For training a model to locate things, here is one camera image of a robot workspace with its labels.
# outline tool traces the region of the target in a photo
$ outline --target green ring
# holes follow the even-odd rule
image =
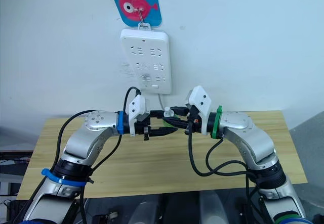
[[[213,127],[213,132],[212,132],[213,139],[216,139],[218,123],[219,123],[219,119],[221,118],[221,115],[222,115],[222,106],[219,105],[218,109],[216,111],[215,122],[214,122],[214,127]]]
[[[299,215],[297,214],[289,214],[289,215],[284,215],[280,218],[278,218],[274,224],[280,224],[280,222],[282,222],[283,220],[286,220],[288,218],[294,218],[294,217],[300,217]]]

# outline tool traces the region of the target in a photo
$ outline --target wire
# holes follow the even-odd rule
[[[232,160],[232,161],[227,161],[227,162],[224,162],[222,163],[221,165],[215,167],[214,169],[212,169],[208,163],[208,158],[209,158],[209,155],[210,153],[212,152],[213,149],[215,149],[218,145],[220,145],[222,142],[218,142],[216,145],[214,145],[212,147],[212,150],[210,151],[209,150],[209,154],[206,156],[206,163],[207,163],[207,167],[209,167],[209,172],[206,172],[206,173],[203,173],[203,172],[200,172],[195,163],[194,163],[194,160],[193,160],[193,153],[192,153],[192,121],[189,121],[188,123],[188,130],[189,130],[189,134],[188,134],[188,150],[189,150],[189,159],[190,159],[190,163],[191,163],[191,166],[193,168],[193,170],[195,171],[195,173],[197,173],[199,176],[202,176],[202,177],[206,177],[206,176],[210,176],[212,174],[217,174],[217,175],[222,175],[222,176],[236,176],[236,175],[241,175],[241,174],[248,174],[252,177],[255,177],[255,174],[253,174],[252,172],[249,172],[249,171],[238,171],[238,172],[218,172],[219,169],[229,165],[229,164],[233,164],[233,163],[238,163],[238,164],[241,164],[241,165],[245,165],[243,162],[240,162],[240,161],[237,161],[237,160]]]
[[[163,103],[161,100],[161,94],[157,94],[157,95],[158,95],[158,101],[160,102],[160,106],[161,106],[162,110],[164,110]]]
[[[107,155],[107,156],[105,156],[104,157],[104,159],[102,159],[93,169],[92,169],[92,171],[91,171],[91,174],[98,168],[98,167],[100,167],[100,165],[102,164],[102,163],[104,163],[112,154],[114,154],[115,153],[115,151],[117,150],[117,148],[119,147],[119,145],[120,145],[120,142],[122,141],[122,136],[123,135],[119,135],[119,138],[118,138],[118,142],[117,142],[117,144],[116,144],[116,146],[114,147],[114,149],[112,149],[112,151]]]
[[[54,170],[55,165],[57,164],[58,160],[59,160],[59,156],[60,156],[60,149],[61,149],[61,141],[62,141],[62,136],[63,136],[63,132],[66,128],[66,126],[75,118],[77,118],[78,116],[82,115],[82,114],[86,114],[86,113],[90,113],[93,112],[94,110],[85,110],[85,111],[81,111],[78,112],[74,115],[72,115],[67,121],[65,121],[65,123],[62,125],[59,135],[57,137],[57,143],[56,143],[56,153],[55,153],[55,158],[54,158],[54,162],[53,165],[50,169],[50,172],[52,172]]]
[[[123,106],[123,111],[124,111],[124,112],[125,112],[125,110],[126,110],[126,103],[127,103],[128,94],[130,94],[130,91],[131,91],[132,89],[136,90],[136,94],[140,94],[140,90],[139,90],[137,87],[135,87],[135,86],[132,86],[132,87],[130,87],[130,88],[127,90],[126,95],[125,95],[125,99],[124,99],[124,106]]]
[[[127,98],[128,98],[128,95],[129,95],[129,93],[130,93],[130,91],[132,90],[132,89],[135,89],[136,90],[136,94],[140,94],[140,90],[137,88],[137,87],[134,87],[134,86],[132,86],[132,87],[130,87],[128,90],[127,90],[127,92],[126,92],[126,96],[125,96],[125,100],[124,100],[124,106],[123,106],[123,111],[125,111],[125,109],[126,109],[126,103],[127,103]],[[85,111],[81,111],[81,112],[79,112],[79,113],[76,113],[76,114],[74,114],[73,116],[71,116],[63,125],[62,125],[62,127],[61,127],[61,129],[60,129],[60,131],[59,131],[59,135],[58,135],[58,138],[57,138],[57,145],[56,145],[56,154],[55,154],[55,158],[54,158],[54,162],[53,162],[53,165],[52,165],[52,167],[51,167],[51,169],[50,169],[50,172],[52,172],[53,170],[54,170],[54,167],[55,167],[55,165],[57,164],[57,162],[58,162],[58,160],[59,160],[59,155],[60,155],[60,149],[61,149],[61,140],[62,140],[62,136],[63,136],[63,132],[64,132],[64,130],[65,130],[65,128],[66,128],[66,126],[73,120],[73,119],[75,119],[76,117],[78,117],[78,116],[80,116],[80,115],[82,115],[82,114],[85,114],[85,113],[90,113],[90,112],[92,112],[92,111],[94,111],[94,110],[85,110]],[[95,168],[91,171],[91,174],[94,172],[94,170],[95,169],[97,169],[105,160],[107,160],[116,150],[117,150],[117,148],[118,148],[118,146],[120,145],[120,142],[121,142],[121,135],[119,136],[119,139],[118,139],[118,142],[117,142],[117,145],[116,145],[116,147],[102,160],[102,161],[100,161],[96,166],[95,166]],[[14,221],[13,221],[13,223],[15,223],[17,220],[18,220],[18,218],[19,218],[19,216],[21,216],[22,215],[22,213],[25,213],[25,211],[24,211],[24,209],[26,209],[26,207],[28,206],[30,206],[30,204],[32,203],[32,201],[33,201],[33,199],[34,199],[34,197],[35,197],[35,195],[37,194],[37,192],[39,191],[39,189],[41,188],[41,186],[43,185],[43,183],[44,183],[44,181],[45,181],[45,179],[46,179],[46,177],[44,177],[43,179],[42,179],[42,181],[39,183],[39,185],[36,187],[36,189],[35,189],[35,191],[32,193],[32,195],[30,196],[30,199],[26,202],[26,204],[23,206],[23,208],[21,209],[21,211],[18,213],[18,215],[15,217],[15,219],[14,219]],[[81,191],[81,194],[80,194],[80,199],[81,199],[81,196],[83,197],[83,195],[84,195],[84,187],[83,187],[83,191]],[[80,210],[81,210],[81,213],[82,212],[85,212],[85,210],[84,210],[84,206],[83,205],[81,205],[80,206]]]
[[[128,99],[128,95],[130,94],[130,92],[131,92],[131,90],[136,90],[136,94],[138,94],[138,93],[140,93],[139,91],[139,89],[137,88],[137,87],[135,87],[135,86],[132,86],[132,87],[130,87],[128,90],[127,90],[127,92],[126,92],[126,95],[125,95],[125,99],[124,99],[124,105],[123,105],[123,112],[125,113],[125,110],[126,110],[126,104],[127,104],[127,99]],[[104,159],[102,159],[93,169],[92,169],[92,171],[91,171],[91,174],[90,175],[92,175],[92,173],[98,168],[98,167],[100,167],[100,165],[101,164],[103,164],[109,157],[111,157],[111,155],[112,154],[114,154],[115,153],[115,151],[117,150],[117,148],[119,147],[119,145],[120,145],[120,143],[121,143],[121,141],[122,141],[122,136],[123,135],[119,135],[119,138],[118,138],[118,141],[117,141],[117,144],[116,144],[116,146],[114,147],[114,149],[112,149],[112,151],[107,155],[107,156],[105,156],[104,157]]]
[[[80,193],[80,211],[81,211],[81,217],[83,224],[87,224],[87,217],[85,212],[85,204],[84,204],[84,194],[85,194],[85,187],[81,187],[81,193]]]
[[[15,195],[0,195],[0,196],[8,196],[8,197],[10,197],[10,196],[17,196],[17,194],[15,194]]]
[[[4,160],[4,161],[0,162],[0,164],[4,163],[4,162],[8,162],[8,161],[29,162],[29,160],[20,160],[20,159],[2,159],[2,160]]]
[[[1,202],[0,205],[1,204],[5,205],[9,209],[9,206],[5,202]]]
[[[77,118],[78,116],[85,114],[85,113],[90,113],[94,110],[85,110],[85,111],[81,111],[78,112],[76,114],[74,114],[73,116],[71,116],[61,127],[60,132],[58,134],[57,137],[57,143],[56,143],[56,153],[55,153],[55,158],[53,161],[53,165],[50,169],[50,171],[52,172],[54,170],[55,165],[58,162],[59,159],[59,155],[60,155],[60,149],[61,149],[61,141],[62,141],[62,136],[63,136],[63,132],[64,129],[66,128],[66,126],[75,118]],[[22,214],[25,214],[25,212],[27,211],[27,208],[31,205],[32,201],[34,200],[37,192],[40,190],[41,186],[43,185],[43,183],[45,182],[46,176],[42,179],[42,181],[37,185],[36,189],[34,190],[34,192],[32,193],[32,195],[30,196],[29,200],[24,204],[24,206],[22,207],[22,209],[20,210],[20,212],[18,213],[18,215],[15,217],[15,219],[13,220],[13,223],[16,223],[16,221],[18,221],[18,219],[20,218],[22,220],[23,217],[21,217]]]
[[[260,212],[260,210],[255,206],[255,204],[252,202],[251,200],[251,197],[257,192],[258,190],[258,187],[256,186],[252,192],[250,193],[249,191],[249,176],[252,178],[252,179],[256,179],[256,175],[250,171],[248,171],[248,167],[247,165],[244,163],[244,162],[241,162],[241,161],[238,161],[238,160],[231,160],[231,161],[227,161],[227,162],[224,162],[222,164],[220,164],[219,166],[215,167],[215,168],[211,168],[210,164],[209,164],[209,157],[210,157],[210,154],[212,153],[213,150],[215,150],[220,144],[222,144],[222,142],[224,141],[223,138],[221,138],[216,144],[214,144],[207,152],[206,154],[206,157],[205,157],[205,163],[206,163],[206,166],[207,168],[209,169],[209,172],[206,172],[206,173],[202,173],[200,172],[195,163],[194,163],[194,160],[193,160],[193,153],[192,153],[192,125],[193,125],[193,122],[192,121],[189,121],[188,122],[188,150],[189,150],[189,159],[190,159],[190,163],[191,163],[191,166],[193,168],[193,170],[199,175],[199,176],[210,176],[212,174],[217,174],[217,175],[221,175],[221,176],[235,176],[235,175],[241,175],[241,174],[245,174],[246,175],[246,196],[247,196],[247,199],[248,199],[248,207],[252,213],[252,216],[254,218],[254,221],[255,223],[257,224],[260,224],[258,222],[258,220],[255,218],[254,214],[253,214],[253,210],[252,208],[255,209],[255,211],[258,213],[258,215],[263,219],[263,216]],[[227,165],[230,165],[230,164],[240,164],[242,165],[246,171],[237,171],[237,172],[219,172],[218,170],[227,166]]]

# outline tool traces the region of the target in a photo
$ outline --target fish illustration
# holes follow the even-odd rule
[[[143,19],[147,17],[152,8],[158,10],[157,4],[150,5],[146,0],[119,0],[119,6],[125,16],[134,21],[141,21],[138,10]]]

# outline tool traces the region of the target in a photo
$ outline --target white power strip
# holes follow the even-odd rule
[[[123,29],[121,44],[140,89],[156,94],[171,93],[169,37],[151,30]]]

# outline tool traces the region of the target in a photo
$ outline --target wooden table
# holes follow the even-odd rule
[[[254,123],[264,129],[273,139],[283,170],[293,184],[306,183],[307,179],[299,161],[295,146],[280,111],[248,112]],[[41,181],[41,170],[50,168],[54,160],[59,129],[66,119],[49,119],[39,137],[29,167],[26,171],[17,199],[29,199]],[[62,147],[67,139],[83,123],[77,118],[66,128]],[[161,120],[153,120],[153,126],[161,126]],[[115,146],[117,137],[110,138],[97,162]],[[210,136],[193,135],[193,153],[197,167],[207,171],[205,156],[215,143]],[[211,165],[216,166],[228,160],[242,160],[234,144],[224,141],[212,154]],[[223,171],[238,171],[242,167],[232,164]],[[93,174],[94,184],[87,184],[85,198],[130,196],[182,191],[241,188],[245,186],[244,176],[200,177],[191,168],[188,156],[188,137],[184,130],[165,137],[123,136],[121,145]]]

